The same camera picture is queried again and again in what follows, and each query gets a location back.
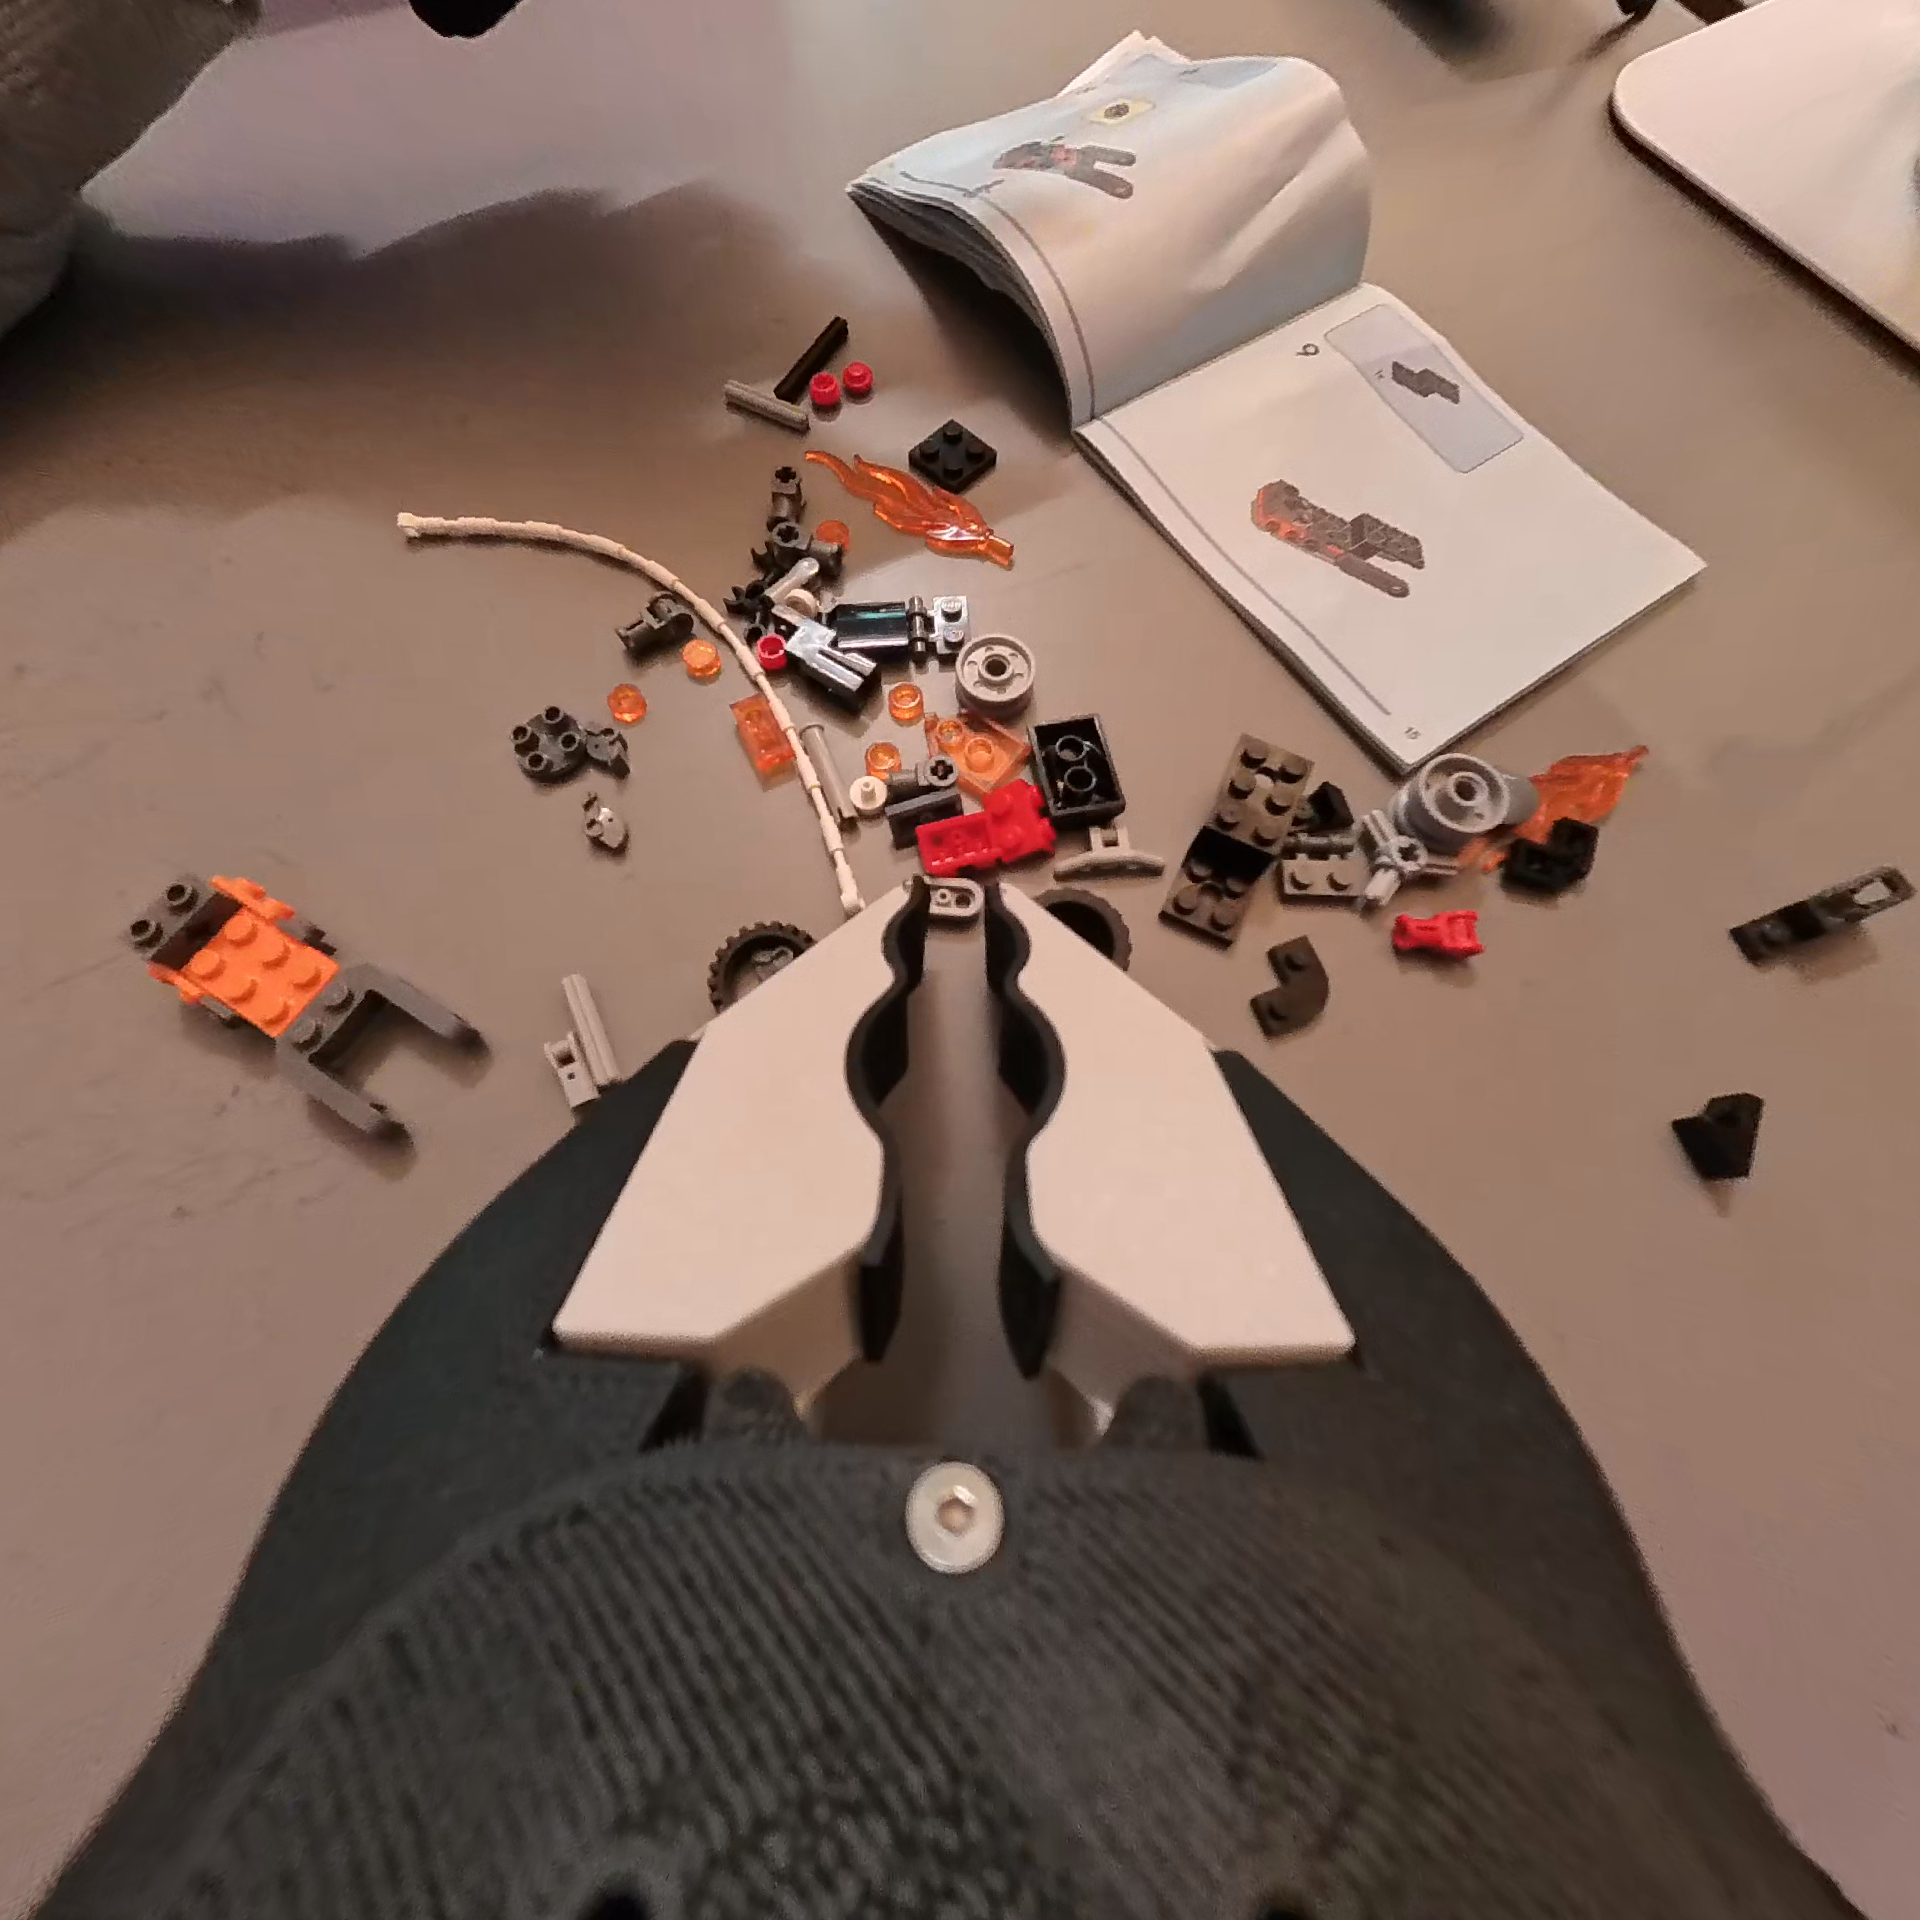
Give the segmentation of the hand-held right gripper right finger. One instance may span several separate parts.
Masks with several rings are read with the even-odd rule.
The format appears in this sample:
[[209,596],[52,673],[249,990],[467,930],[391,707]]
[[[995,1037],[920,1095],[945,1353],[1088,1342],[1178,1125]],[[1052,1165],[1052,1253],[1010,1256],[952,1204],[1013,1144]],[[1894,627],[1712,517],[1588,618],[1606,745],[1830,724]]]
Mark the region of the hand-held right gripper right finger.
[[1034,897],[983,909],[999,1081],[999,1322],[1101,1423],[1143,1379],[1339,1360],[1354,1332],[1196,1026]]

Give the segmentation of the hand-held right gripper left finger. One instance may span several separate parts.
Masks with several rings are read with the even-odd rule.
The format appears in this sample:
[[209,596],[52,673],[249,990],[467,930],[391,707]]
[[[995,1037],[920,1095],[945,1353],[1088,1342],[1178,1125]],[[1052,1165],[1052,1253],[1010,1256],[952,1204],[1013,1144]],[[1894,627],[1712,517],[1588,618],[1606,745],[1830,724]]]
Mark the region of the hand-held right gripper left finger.
[[800,1414],[902,1315],[902,1149],[932,889],[910,877],[718,1011],[692,1042],[552,1334],[718,1380],[778,1379]]

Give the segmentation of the orange grey lego assembly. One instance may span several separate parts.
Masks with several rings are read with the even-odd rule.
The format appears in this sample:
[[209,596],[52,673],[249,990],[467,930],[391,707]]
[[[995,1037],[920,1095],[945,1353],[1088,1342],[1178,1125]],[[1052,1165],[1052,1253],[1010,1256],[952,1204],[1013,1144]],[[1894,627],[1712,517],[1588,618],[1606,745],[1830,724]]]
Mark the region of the orange grey lego assembly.
[[385,1101],[342,1078],[379,1021],[412,1021],[465,1053],[485,1046],[439,996],[342,955],[319,924],[251,877],[174,877],[124,924],[124,943],[183,1004],[266,1037],[285,1081],[369,1140],[405,1137]]

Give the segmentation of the black knobbly lego tire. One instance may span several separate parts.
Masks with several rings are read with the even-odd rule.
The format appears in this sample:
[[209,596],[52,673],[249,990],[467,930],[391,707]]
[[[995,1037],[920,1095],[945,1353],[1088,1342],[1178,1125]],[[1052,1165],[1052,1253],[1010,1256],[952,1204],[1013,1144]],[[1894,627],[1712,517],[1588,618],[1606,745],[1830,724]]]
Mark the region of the black knobbly lego tire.
[[724,938],[710,959],[710,1004],[715,1015],[727,1011],[756,990],[743,977],[743,967],[763,943],[792,943],[792,949],[803,955],[813,947],[813,933],[790,921],[754,921]]

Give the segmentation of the black curved lego piece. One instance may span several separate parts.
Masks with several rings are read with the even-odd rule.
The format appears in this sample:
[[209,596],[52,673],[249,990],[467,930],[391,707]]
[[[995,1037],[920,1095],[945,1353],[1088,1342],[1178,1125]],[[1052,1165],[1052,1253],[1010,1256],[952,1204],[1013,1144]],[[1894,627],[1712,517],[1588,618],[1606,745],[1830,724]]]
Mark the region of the black curved lego piece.
[[1269,982],[1252,996],[1252,1015],[1263,1037],[1289,1037],[1326,1011],[1332,982],[1307,933],[1266,947],[1263,959]]

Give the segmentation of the black wide lego tire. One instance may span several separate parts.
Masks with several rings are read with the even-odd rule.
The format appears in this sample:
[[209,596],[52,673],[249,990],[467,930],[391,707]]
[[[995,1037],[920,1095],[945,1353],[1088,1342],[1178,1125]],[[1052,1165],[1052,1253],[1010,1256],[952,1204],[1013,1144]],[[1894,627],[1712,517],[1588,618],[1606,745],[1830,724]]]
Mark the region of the black wide lego tire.
[[1116,970],[1130,970],[1133,938],[1124,913],[1106,897],[1088,889],[1054,885],[1034,893],[1032,905],[1072,933],[1076,933]]

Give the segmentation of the grey black lego technic piece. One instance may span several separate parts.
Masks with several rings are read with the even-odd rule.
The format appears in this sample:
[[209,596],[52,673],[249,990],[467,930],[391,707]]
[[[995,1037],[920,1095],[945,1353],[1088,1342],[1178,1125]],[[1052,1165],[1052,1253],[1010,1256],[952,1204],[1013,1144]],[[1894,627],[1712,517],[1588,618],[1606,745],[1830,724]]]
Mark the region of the grey black lego technic piece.
[[927,754],[913,764],[902,764],[884,779],[881,818],[890,844],[902,851],[910,850],[920,825],[959,816],[962,804],[968,798],[957,785],[957,762],[949,754]]

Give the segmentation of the black hollow lego brick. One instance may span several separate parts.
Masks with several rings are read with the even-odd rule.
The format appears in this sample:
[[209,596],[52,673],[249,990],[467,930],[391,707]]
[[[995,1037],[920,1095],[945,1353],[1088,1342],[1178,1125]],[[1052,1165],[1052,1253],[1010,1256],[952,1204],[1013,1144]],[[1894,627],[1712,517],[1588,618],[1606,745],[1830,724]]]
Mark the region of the black hollow lego brick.
[[1030,724],[1032,785],[1054,828],[1116,824],[1125,793],[1096,716]]

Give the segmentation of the dark grey round lego plate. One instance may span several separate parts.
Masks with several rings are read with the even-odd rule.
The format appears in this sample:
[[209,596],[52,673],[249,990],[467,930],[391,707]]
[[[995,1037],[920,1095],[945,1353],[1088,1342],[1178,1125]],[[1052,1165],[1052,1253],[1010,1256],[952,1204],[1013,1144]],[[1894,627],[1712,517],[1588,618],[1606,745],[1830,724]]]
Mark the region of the dark grey round lego plate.
[[563,785],[593,766],[624,779],[630,775],[626,733],[615,724],[588,724],[568,707],[541,707],[508,733],[518,771],[539,785]]

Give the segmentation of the black small lego slope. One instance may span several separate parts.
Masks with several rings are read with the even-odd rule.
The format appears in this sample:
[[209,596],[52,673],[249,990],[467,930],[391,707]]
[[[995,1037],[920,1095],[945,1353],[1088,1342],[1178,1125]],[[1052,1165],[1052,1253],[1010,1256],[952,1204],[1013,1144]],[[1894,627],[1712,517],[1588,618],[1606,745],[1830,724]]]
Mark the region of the black small lego slope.
[[1694,1114],[1671,1118],[1667,1131],[1702,1182],[1744,1182],[1752,1173],[1762,1125],[1762,1098],[1724,1089]]

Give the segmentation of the black lego piece teal sticker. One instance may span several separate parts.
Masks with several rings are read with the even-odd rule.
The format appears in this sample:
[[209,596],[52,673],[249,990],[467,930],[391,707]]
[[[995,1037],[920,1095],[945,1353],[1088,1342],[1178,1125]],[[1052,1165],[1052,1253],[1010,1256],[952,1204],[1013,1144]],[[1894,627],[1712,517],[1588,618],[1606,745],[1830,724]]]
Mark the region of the black lego piece teal sticker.
[[836,652],[846,660],[846,682],[828,687],[800,673],[817,694],[836,707],[863,707],[881,680],[887,662],[910,660],[923,642],[918,639],[918,615],[923,596],[881,601],[881,603],[836,603],[826,618],[803,618],[800,611],[775,611],[766,619],[771,632],[788,638],[796,619],[818,619],[834,632]]

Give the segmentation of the black long lego technic piece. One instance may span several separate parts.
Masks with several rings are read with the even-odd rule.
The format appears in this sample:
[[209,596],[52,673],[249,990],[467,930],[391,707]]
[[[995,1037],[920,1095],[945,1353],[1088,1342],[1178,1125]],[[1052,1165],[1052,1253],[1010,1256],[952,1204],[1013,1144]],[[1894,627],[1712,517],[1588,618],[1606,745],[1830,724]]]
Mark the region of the black long lego technic piece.
[[1916,885],[1899,868],[1879,865],[1741,921],[1727,930],[1727,941],[1749,967],[1772,967],[1809,947],[1848,941],[1860,924],[1912,897]]

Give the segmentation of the lego instruction booklet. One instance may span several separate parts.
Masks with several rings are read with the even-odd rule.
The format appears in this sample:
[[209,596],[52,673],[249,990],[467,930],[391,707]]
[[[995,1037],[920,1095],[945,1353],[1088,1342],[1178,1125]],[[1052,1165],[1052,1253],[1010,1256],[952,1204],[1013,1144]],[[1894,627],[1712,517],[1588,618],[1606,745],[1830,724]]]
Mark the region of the lego instruction booklet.
[[1030,313],[1088,460],[1390,766],[1702,570],[1366,279],[1368,153],[1307,59],[1130,32],[846,190]]

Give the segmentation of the grey fabric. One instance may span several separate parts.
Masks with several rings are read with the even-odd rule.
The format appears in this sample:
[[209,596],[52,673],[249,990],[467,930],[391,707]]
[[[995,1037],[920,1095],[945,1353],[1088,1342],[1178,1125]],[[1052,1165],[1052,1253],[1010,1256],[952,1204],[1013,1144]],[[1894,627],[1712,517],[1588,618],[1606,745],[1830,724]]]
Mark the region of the grey fabric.
[[3,332],[52,295],[87,183],[261,2],[3,2]]

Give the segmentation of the black lego bracket piece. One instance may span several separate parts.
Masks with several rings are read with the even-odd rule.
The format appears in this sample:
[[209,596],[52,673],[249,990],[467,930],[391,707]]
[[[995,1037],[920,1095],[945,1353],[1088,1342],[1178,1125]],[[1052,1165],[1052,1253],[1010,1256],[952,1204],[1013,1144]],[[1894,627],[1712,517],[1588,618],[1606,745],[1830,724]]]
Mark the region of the black lego bracket piece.
[[1542,839],[1515,835],[1502,860],[1505,892],[1563,897],[1596,865],[1601,828],[1583,818],[1552,818]]

